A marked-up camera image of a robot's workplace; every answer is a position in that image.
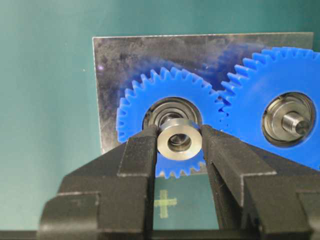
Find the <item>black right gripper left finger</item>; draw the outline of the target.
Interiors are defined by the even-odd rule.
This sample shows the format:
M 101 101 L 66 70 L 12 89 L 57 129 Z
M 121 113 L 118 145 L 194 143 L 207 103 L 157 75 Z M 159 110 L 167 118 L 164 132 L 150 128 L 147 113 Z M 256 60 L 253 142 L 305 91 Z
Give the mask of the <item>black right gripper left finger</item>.
M 39 240 L 143 240 L 153 229 L 158 129 L 66 175 L 39 222 Z

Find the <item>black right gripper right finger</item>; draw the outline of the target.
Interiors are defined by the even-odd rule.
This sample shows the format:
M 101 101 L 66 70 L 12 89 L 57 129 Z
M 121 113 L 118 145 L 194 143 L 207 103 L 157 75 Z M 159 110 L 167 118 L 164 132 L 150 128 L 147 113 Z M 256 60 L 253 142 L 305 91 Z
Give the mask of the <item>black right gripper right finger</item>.
M 320 237 L 320 174 L 209 125 L 200 128 L 222 229 L 258 230 L 261 240 Z

